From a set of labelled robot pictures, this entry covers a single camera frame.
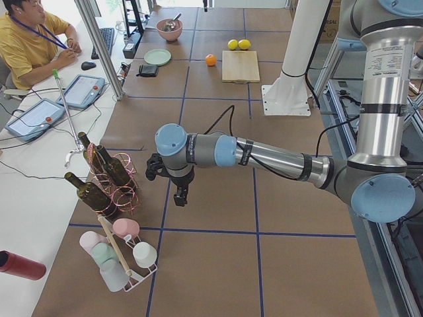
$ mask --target blue joint cap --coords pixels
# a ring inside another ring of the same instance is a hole
[[[349,40],[346,38],[337,38],[338,47],[342,51],[346,52],[365,52],[366,46],[360,40]]]
[[[416,191],[398,174],[380,174],[362,182],[352,194],[351,207],[359,216],[375,223],[391,223],[414,205]]]
[[[214,148],[214,161],[218,166],[235,165],[237,139],[228,135],[221,135]]]
[[[379,0],[379,3],[386,11],[400,17],[416,18],[423,15],[423,6],[421,1]]]
[[[185,147],[187,134],[183,127],[168,123],[157,130],[154,140],[157,152],[164,157],[177,154]]]

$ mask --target wallet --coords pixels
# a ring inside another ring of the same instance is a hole
[[[156,77],[159,72],[157,65],[143,64],[139,66],[137,76],[141,77]]]

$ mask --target cardboard box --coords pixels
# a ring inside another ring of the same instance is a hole
[[[330,8],[328,18],[326,19],[325,28],[320,37],[319,43],[332,43],[336,38],[339,26],[340,9],[340,5],[332,5]]]
[[[291,12],[292,19],[295,16],[298,1],[301,0],[291,0],[289,10]],[[323,30],[319,43],[332,43],[336,38],[336,33],[338,33],[339,25],[340,4],[341,0],[334,0],[332,2],[332,7],[330,8],[328,18],[325,23],[325,29]]]

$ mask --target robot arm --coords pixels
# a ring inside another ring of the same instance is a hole
[[[411,61],[412,70],[423,77],[423,46],[416,52],[416,55],[412,58]]]
[[[311,182],[371,221],[394,221],[407,214],[415,200],[414,188],[404,176],[365,170],[351,173],[346,162],[330,157],[312,157],[224,134],[187,133],[174,123],[161,127],[155,141],[159,153],[148,160],[146,176],[149,180],[156,175],[170,178],[177,186],[174,201],[178,206],[187,203],[194,166],[235,164],[265,168],[290,180]]]
[[[423,0],[342,1],[340,33],[367,47],[356,152],[346,162],[227,135],[188,134],[170,124],[155,136],[159,154],[147,163],[147,178],[169,177],[178,188],[175,203],[183,206],[194,166],[238,163],[311,182],[370,221],[387,223],[406,215],[416,192],[404,177],[406,163],[399,151],[413,47],[423,36],[422,16]]]

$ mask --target lanyard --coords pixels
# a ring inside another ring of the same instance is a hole
[[[64,50],[66,50],[67,49],[67,47],[66,47],[66,45],[65,44],[63,44],[62,42],[61,42],[61,40],[59,40],[59,38],[57,37],[57,36],[55,36],[53,33],[51,33],[50,32],[50,30],[48,29],[48,28],[46,28],[44,25],[42,25],[42,24],[40,24],[40,26],[52,37],[52,38],[54,38],[54,40],[55,41],[53,41],[51,38],[49,38],[49,37],[47,37],[47,36],[45,36],[44,34],[42,34],[42,33],[39,33],[39,31],[35,31],[34,29],[32,29],[32,28],[30,28],[29,26],[27,26],[26,24],[24,24],[24,23],[22,23],[21,21],[19,21],[19,20],[17,20],[13,15],[11,15],[10,16],[10,18],[12,19],[12,20],[14,20],[16,23],[18,23],[18,24],[20,24],[21,26],[23,26],[24,28],[27,28],[29,31],[31,31],[31,32],[33,32],[33,33],[35,33],[35,34],[37,34],[37,35],[39,35],[39,36],[41,36],[41,37],[43,37],[43,38],[45,38],[47,41],[50,41],[51,43],[53,43],[53,44],[55,44],[55,45],[57,45],[57,46],[59,46],[59,47],[61,47],[61,48],[63,48]]]

